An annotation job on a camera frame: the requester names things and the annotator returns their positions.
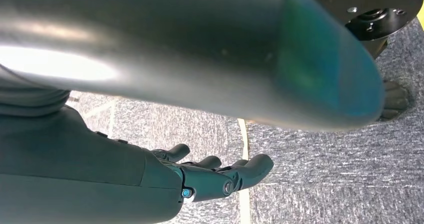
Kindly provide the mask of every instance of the yellow tape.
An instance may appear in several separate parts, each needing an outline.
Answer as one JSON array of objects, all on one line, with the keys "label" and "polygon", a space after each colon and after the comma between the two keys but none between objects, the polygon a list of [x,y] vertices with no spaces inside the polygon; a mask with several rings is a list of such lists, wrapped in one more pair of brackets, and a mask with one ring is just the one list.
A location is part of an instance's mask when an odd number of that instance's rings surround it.
[{"label": "yellow tape", "polygon": [[419,23],[421,23],[421,27],[424,29],[424,4],[416,17],[418,18]]}]

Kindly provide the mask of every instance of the gray metal tube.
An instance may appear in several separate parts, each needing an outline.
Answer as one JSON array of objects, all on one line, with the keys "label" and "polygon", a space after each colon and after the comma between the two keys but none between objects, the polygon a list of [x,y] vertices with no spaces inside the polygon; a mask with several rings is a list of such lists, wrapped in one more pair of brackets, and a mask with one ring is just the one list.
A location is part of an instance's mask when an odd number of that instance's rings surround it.
[{"label": "gray metal tube", "polygon": [[0,64],[54,88],[280,127],[374,121],[373,59],[313,0],[0,0]]}]

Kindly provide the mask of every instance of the robotic hand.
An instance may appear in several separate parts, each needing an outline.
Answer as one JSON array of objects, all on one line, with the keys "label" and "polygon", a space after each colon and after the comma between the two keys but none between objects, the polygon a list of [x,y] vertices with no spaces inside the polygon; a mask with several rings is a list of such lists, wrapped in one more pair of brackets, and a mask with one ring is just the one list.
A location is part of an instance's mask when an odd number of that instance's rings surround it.
[{"label": "robotic hand", "polygon": [[256,155],[249,161],[238,160],[224,168],[219,168],[221,160],[213,155],[200,162],[177,164],[190,153],[190,148],[185,144],[178,144],[170,150],[156,149],[151,152],[181,178],[184,203],[226,198],[234,192],[251,188],[262,181],[274,166],[271,158],[265,154]]}]

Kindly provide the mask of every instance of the screw hole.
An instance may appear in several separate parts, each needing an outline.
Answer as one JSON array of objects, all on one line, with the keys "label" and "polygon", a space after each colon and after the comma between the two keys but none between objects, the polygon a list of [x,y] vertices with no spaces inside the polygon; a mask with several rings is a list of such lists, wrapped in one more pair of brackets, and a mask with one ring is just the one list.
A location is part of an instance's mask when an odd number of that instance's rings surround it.
[{"label": "screw hole", "polygon": [[358,11],[358,8],[354,6],[347,9],[348,13],[356,13],[357,11]]},{"label": "screw hole", "polygon": [[407,13],[407,12],[404,11],[404,10],[397,10],[396,11],[396,14],[399,15],[399,16],[405,15],[405,13]]}]

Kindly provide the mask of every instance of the bolt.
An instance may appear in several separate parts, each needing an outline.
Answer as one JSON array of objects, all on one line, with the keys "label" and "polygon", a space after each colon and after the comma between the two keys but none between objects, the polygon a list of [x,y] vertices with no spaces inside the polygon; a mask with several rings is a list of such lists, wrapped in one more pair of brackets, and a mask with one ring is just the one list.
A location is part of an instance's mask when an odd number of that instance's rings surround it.
[{"label": "bolt", "polygon": [[187,188],[182,189],[181,196],[183,198],[191,198],[193,196],[193,191]]},{"label": "bolt", "polygon": [[401,9],[399,9],[399,10],[397,10],[397,11],[396,11],[396,14],[397,14],[397,15],[399,15],[399,16],[402,16],[402,15],[404,15],[405,13],[406,13],[406,11],[401,10]]},{"label": "bolt", "polygon": [[224,193],[225,194],[230,194],[231,193],[231,181],[228,180],[225,184],[224,184]]}]

